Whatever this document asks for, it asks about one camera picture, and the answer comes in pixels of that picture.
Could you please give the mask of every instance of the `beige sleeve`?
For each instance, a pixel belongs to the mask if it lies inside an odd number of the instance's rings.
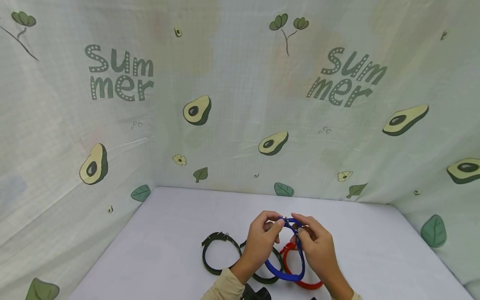
[[[239,300],[245,286],[232,274],[230,269],[223,269],[212,287],[204,294],[202,300]]]
[[[356,292],[353,292],[352,300],[362,300],[362,297],[358,295]]]

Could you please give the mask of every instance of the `black strap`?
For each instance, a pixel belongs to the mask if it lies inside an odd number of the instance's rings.
[[[247,241],[243,242],[242,244],[240,244],[240,248],[242,248],[243,246],[245,246],[247,243]],[[280,271],[283,272],[283,269],[284,269],[284,265],[283,265],[283,259],[282,259],[282,256],[280,255],[280,253],[275,249],[275,247],[272,248],[272,251],[273,253],[275,254],[276,258],[278,259],[278,261],[280,262]],[[272,278],[263,278],[263,277],[260,277],[258,276],[257,274],[253,274],[253,279],[255,279],[256,281],[260,282],[260,283],[263,283],[263,284],[272,284],[272,283],[276,283],[278,281],[278,277],[277,276],[273,276]]]
[[[270,293],[266,288],[261,288],[255,293],[253,288],[247,283],[245,284],[245,290],[243,291],[242,300],[272,300]]]
[[[228,233],[225,234],[223,232],[214,232],[212,233],[211,235],[208,236],[208,238],[206,238],[203,242],[202,242],[202,246],[204,247],[204,252],[202,253],[202,259],[204,261],[204,266],[205,266],[205,269],[207,269],[208,272],[212,273],[213,275],[220,275],[222,273],[222,270],[218,270],[218,269],[214,269],[212,268],[211,266],[209,266],[207,264],[207,260],[205,259],[205,254],[207,253],[207,248],[208,246],[210,246],[210,244],[214,241],[214,240],[223,240],[223,241],[226,241],[228,240],[229,242],[231,242],[235,248],[237,248],[237,251],[239,252],[240,256],[241,256],[241,250],[240,250],[240,246],[237,244],[237,242],[235,242],[234,239],[232,239]]]

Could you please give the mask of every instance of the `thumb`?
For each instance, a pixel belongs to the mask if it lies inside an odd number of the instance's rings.
[[[304,248],[310,247],[310,245],[313,243],[313,240],[310,238],[310,234],[303,228],[299,228],[297,232],[302,246]]]
[[[266,234],[272,240],[275,240],[276,236],[282,231],[284,225],[285,225],[285,220],[279,219],[272,225],[272,227],[266,232]]]

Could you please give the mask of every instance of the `fabric backdrop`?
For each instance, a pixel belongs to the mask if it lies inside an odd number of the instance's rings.
[[[0,1],[0,298],[66,299],[174,186],[392,204],[480,299],[479,12]]]

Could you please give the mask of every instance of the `hand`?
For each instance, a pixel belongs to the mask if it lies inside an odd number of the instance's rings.
[[[298,229],[305,258],[332,298],[351,300],[353,290],[345,280],[336,260],[333,237],[315,218],[292,213],[304,226]],[[295,236],[290,240],[295,243]]]
[[[274,242],[280,242],[278,234],[285,224],[283,219],[278,220],[281,216],[276,212],[262,211],[250,224],[243,255],[231,269],[240,283],[245,284],[250,279],[270,256]]]

